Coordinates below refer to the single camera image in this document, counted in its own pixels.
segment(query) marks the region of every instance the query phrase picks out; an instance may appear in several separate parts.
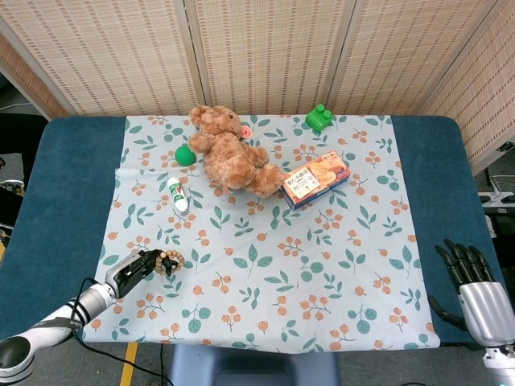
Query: silver robotic hand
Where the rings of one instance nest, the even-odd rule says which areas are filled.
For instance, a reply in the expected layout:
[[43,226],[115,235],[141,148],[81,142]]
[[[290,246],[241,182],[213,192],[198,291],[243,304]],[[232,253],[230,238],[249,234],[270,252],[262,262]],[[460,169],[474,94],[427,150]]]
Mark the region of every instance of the silver robotic hand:
[[429,297],[433,311],[444,321],[468,331],[485,347],[484,366],[496,386],[515,386],[515,314],[504,287],[494,280],[483,253],[444,241],[448,251],[436,246],[458,294],[463,318],[446,312]]
[[[126,296],[155,268],[162,251],[136,251],[115,265],[105,275],[104,284],[95,284],[78,299],[73,298],[22,334],[0,342],[0,385],[17,384],[34,370],[34,355],[45,347],[53,347],[73,336],[73,332],[95,319]],[[168,275],[177,266],[168,257],[162,259]]]

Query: teddy bear leg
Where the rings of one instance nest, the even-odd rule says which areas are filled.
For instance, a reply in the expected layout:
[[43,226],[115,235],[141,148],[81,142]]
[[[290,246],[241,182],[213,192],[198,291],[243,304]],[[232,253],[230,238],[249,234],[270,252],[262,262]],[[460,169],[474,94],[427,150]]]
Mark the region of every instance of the teddy bear leg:
[[247,157],[256,167],[264,167],[268,163],[268,152],[264,147],[252,147],[245,144]]
[[258,169],[254,180],[245,187],[257,197],[270,197],[282,185],[284,175],[277,165],[264,165]]

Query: teddy bear arm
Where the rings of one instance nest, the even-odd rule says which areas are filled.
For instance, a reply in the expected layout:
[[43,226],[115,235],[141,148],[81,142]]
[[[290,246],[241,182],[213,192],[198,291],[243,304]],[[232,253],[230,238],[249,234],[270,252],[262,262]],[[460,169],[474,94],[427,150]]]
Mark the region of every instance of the teddy bear arm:
[[196,153],[205,153],[215,144],[215,136],[212,134],[193,134],[187,142],[190,148]]

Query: teddy bear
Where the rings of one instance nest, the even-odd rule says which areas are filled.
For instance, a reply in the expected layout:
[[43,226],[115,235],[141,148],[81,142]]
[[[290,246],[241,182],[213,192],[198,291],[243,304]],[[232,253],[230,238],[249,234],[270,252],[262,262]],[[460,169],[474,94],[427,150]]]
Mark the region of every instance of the teddy bear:
[[257,197],[270,197],[284,179],[277,165],[268,163],[263,147],[241,141],[241,120],[224,106],[199,105],[190,111],[190,119],[200,132],[189,138],[196,153],[204,153],[204,172],[226,194],[229,189],[244,188]]

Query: snack box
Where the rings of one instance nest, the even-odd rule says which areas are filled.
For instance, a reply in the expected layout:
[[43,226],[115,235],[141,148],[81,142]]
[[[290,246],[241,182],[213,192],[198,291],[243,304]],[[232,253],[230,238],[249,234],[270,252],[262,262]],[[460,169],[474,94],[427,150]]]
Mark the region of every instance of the snack box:
[[302,207],[347,181],[351,171],[335,151],[330,151],[287,173],[281,191],[292,209]]

